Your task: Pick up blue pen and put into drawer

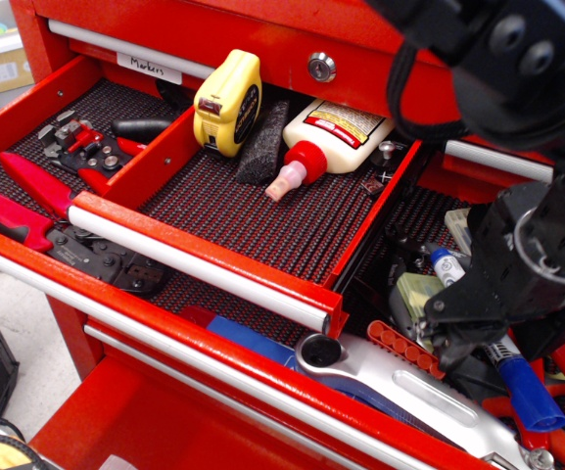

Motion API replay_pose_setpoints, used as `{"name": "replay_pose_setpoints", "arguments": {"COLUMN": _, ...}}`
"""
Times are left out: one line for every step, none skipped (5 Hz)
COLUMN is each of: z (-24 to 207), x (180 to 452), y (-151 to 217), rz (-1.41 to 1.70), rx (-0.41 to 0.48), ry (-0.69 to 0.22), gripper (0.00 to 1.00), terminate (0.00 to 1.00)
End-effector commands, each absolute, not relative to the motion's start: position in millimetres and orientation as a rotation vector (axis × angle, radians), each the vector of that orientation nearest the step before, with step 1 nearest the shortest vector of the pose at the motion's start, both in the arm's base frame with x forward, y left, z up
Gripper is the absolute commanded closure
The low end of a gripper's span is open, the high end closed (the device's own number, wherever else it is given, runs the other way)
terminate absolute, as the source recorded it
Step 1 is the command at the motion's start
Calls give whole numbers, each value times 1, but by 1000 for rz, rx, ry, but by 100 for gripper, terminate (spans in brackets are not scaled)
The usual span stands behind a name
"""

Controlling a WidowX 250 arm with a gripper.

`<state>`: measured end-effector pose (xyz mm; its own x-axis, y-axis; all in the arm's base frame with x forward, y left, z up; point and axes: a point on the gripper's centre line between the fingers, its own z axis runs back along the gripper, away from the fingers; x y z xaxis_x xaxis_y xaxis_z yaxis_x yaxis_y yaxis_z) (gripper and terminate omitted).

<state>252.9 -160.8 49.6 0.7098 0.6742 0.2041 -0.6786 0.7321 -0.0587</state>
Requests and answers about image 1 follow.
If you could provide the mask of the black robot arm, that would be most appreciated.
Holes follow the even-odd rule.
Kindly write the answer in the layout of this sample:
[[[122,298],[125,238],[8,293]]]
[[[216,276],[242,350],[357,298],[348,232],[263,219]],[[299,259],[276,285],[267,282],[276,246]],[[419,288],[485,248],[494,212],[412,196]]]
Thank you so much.
[[[515,327],[535,359],[565,343],[565,1],[376,1],[404,41],[387,84],[399,132],[431,143],[477,135],[554,163],[548,183],[500,192],[473,231],[465,276],[425,306],[420,332],[443,370]],[[420,124],[401,101],[417,53],[449,69],[460,117]]]

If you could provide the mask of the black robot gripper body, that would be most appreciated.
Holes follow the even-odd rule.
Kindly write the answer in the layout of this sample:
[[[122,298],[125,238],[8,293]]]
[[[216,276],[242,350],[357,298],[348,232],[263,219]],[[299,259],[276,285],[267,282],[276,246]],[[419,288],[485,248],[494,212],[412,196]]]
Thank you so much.
[[[425,305],[421,333],[480,325],[486,339],[512,332],[534,360],[565,344],[565,177],[502,191],[474,232],[466,274]]]

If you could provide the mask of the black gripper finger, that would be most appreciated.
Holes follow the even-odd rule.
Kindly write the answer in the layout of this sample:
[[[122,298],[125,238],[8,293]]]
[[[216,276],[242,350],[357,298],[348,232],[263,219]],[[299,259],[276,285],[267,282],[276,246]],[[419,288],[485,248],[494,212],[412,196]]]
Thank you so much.
[[[450,372],[472,351],[481,346],[487,331],[480,325],[444,324],[437,326],[432,335],[435,356],[439,367]]]

